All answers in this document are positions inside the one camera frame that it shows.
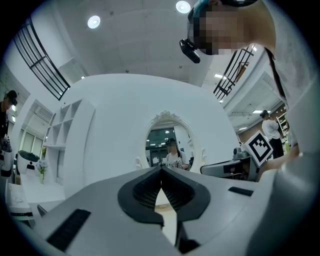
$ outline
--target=white table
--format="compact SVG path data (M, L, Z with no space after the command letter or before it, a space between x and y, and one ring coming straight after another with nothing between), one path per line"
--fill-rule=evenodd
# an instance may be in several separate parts
M49 178L44 178L43 184L40 183L39 177L33 173L20 173L20 178L26 201L30 205L35 222L41 218L37 205L50 211L66 199L64 187Z

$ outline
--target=white ceiling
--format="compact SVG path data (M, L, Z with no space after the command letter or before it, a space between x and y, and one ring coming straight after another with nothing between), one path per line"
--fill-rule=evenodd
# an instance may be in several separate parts
M187 14L176 10L177 1L55 0L62 20L56 23L63 24L72 47L80 56L78 61L82 60L79 65L88 75L129 72L195 84L191 81L197 73L204 81L202 88L212 93L220 80L215 74L225 72L233 51L225 50L213 56L205 72L201 63L190 61L179 46L179 41L186 38ZM193 6L196 0L188 2ZM101 23L90 29L87 21L94 15L101 18ZM79 79L82 68L73 70L73 66L72 61L67 63L65 73L74 73L71 77ZM257 121L259 115L252 115L254 109L271 109L279 102L270 89L274 87L273 82L270 76L261 77L236 104L235 111L229 113L235 130Z
M273 78L264 72L253 88L236 105L235 110L229 113L229 119L236 131L261 119L259 114L253 113L254 110L272 111L281 102L272 85L268 85L266 81L274 83Z
M188 1L191 6L196 0ZM73 46L96 66L94 73L129 73L189 81L194 64L180 50L187 14L177 0L57 0ZM98 15L100 25L87 26Z

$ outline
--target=white wall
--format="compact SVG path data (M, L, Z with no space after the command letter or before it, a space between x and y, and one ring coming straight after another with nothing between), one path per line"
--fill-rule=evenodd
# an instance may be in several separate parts
M192 127L208 164L230 160L239 144L214 96L177 80L137 74L89 76L75 83L62 102L70 104L82 98L95 107L87 138L79 138L86 139L86 185L136 170L148 123L165 110Z
M46 135L48 126L49 124L46 121L44 121L36 114L33 114L27 124L26 131L36 135L43 140Z
M32 23L45 51L60 68L71 58L71 54L57 28L53 17L52 1L45 1L31 14Z
M186 129L183 128L183 126L181 126L181 125L175 125L173 128L174 128L174 134L175 134L178 148L179 148L179 150L181 150L181 148L183 148L184 154L185 154L185 157L187 160L186 164L189 164L189 160L192 157L192 154L191 154L192 149L188 145L188 141L190 140L188 133L187 133Z
M49 111L55 112L57 110L59 101L30 70L13 41L9 44L3 60L12 74L33 98L38 100Z

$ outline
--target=curved white partition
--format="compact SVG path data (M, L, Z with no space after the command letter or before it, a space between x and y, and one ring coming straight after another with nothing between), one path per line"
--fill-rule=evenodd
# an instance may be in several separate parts
M65 187L68 195L83 185L145 168L148 131L152 120L163 112L179 117L180 123L192 130L193 146L198 149L194 153L200 158L195 159L193 172L198 172L203 163L230 160L233 149L239 145L227 114L215 96L188 83L138 74L89 76L75 83L61 101L68 107L81 99L91 103L95 113L87 136L78 134L74 137L78 141L66 141L66 150L70 148L74 152L80 140L85 145L82 156L65 152L64 161L70 165L64 165L64 176L73 181L68 185L70 188ZM79 133L78 129L79 124L73 131ZM71 163L82 160L83 169L72 167Z

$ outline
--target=ceiling light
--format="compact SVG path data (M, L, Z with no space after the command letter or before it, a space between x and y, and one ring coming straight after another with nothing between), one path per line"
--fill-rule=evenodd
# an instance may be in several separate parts
M88 20L88 27L90 29L95 29L96 27L98 27L100 24L100 17L99 16L92 16L89 20Z
M175 8L182 14L187 14L190 12L190 4L186 1L179 1L176 3Z
M261 114L263 110L255 110L252 113L253 114Z

